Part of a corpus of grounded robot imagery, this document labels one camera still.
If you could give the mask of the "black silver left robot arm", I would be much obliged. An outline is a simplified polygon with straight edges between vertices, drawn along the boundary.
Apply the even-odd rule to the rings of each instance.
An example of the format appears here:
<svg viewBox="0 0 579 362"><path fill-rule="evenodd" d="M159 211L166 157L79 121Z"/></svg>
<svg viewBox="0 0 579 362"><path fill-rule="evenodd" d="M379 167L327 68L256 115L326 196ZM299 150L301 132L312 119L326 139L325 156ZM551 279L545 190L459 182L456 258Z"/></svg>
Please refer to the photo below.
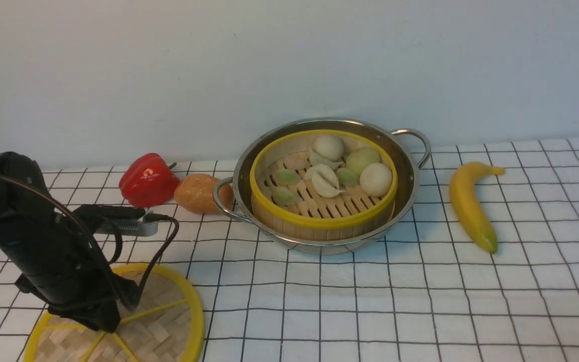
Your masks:
<svg viewBox="0 0 579 362"><path fill-rule="evenodd" d="M122 251L113 207L82 205L61 215L38 163L14 152L0 153L0 250L20 271L15 286L32 294L48 312L90 330L113 333L119 327L120 296L133 303L136 282L116 275L95 232L116 239L114 262Z"/></svg>

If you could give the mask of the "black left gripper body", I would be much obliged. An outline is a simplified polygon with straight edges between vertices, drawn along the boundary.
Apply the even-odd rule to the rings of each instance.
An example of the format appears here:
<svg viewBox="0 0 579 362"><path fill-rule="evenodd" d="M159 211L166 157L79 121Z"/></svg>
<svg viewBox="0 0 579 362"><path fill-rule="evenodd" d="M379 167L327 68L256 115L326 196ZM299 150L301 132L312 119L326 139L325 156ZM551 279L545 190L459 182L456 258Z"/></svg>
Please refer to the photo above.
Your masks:
<svg viewBox="0 0 579 362"><path fill-rule="evenodd" d="M111 261L122 251L121 235ZM90 330L113 333L119 327L120 295L134 302L138 285L110 268L93 233L50 207L31 215L7 210L0 214L0 250L21 271L15 284L48 305L48 312Z"/></svg>

